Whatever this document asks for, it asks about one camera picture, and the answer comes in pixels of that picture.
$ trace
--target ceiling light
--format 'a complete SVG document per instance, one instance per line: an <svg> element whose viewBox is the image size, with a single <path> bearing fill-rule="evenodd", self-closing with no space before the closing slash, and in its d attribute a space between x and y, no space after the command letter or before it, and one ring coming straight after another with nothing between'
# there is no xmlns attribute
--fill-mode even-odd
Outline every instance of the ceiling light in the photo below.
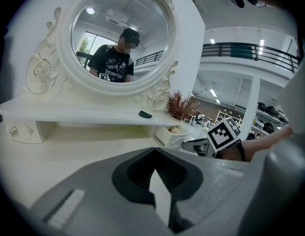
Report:
<svg viewBox="0 0 305 236"><path fill-rule="evenodd" d="M93 14L93 13L94 13L94 9L92 9L92 8L88 8L86 11L87 11L89 14Z"/></svg>
<svg viewBox="0 0 305 236"><path fill-rule="evenodd" d="M213 89L210 89L210 91L211 91L211 93L212 93L212 95L213 95L214 97L217 97L217 95L216 95L216 93L215 93L215 91L214 91Z"/></svg>

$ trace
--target ornate mirror frame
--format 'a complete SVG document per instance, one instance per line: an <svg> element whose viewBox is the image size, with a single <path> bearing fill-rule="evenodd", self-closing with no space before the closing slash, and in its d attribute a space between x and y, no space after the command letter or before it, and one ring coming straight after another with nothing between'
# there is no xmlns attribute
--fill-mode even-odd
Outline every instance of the ornate mirror frame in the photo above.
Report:
<svg viewBox="0 0 305 236"><path fill-rule="evenodd" d="M27 68L27 86L32 93L40 94L53 88L56 93L80 85L87 90L102 94L127 96L141 94L158 82L164 82L173 65L179 42L179 24L172 0L154 0L167 20L169 43L165 55L157 67L139 80L129 83L112 83L101 80L79 63L71 42L71 31L77 18L91 0L75 0L66 11L55 10L56 23L47 23L49 33L40 43Z"/></svg>

